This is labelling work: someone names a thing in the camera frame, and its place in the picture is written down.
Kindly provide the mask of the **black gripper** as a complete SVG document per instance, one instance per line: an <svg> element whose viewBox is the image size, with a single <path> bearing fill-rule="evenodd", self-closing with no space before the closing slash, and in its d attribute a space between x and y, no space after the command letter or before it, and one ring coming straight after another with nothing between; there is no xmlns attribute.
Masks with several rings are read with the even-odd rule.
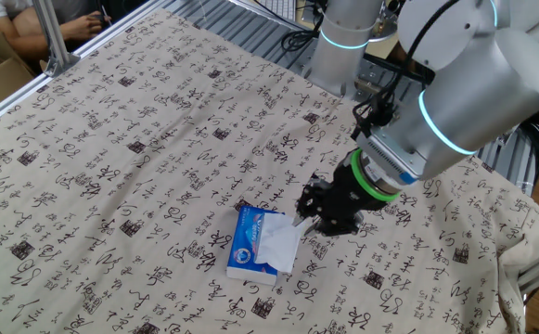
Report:
<svg viewBox="0 0 539 334"><path fill-rule="evenodd" d="M373 193L376 193L376 189L358 169L354 172L353 162L347 160L336 168L331 188L325 179L316 174L311 175L296 201L293 225L298 226L306 218L318 215L322 211L324 197L327 194L327 215L346 218L335 221L318 216L304 235L356 235L364 221L364 216L359 211L378 211L385 206L385 202L374 197Z"/></svg>

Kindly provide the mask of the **bystander hand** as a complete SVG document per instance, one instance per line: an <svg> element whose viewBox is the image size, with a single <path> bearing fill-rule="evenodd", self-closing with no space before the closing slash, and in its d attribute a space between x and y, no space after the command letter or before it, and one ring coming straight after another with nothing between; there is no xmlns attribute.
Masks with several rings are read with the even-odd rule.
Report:
<svg viewBox="0 0 539 334"><path fill-rule="evenodd" d="M60 29L65 41L87 41L100 34L103 25L108 23L109 16L95 11L62 24Z"/></svg>

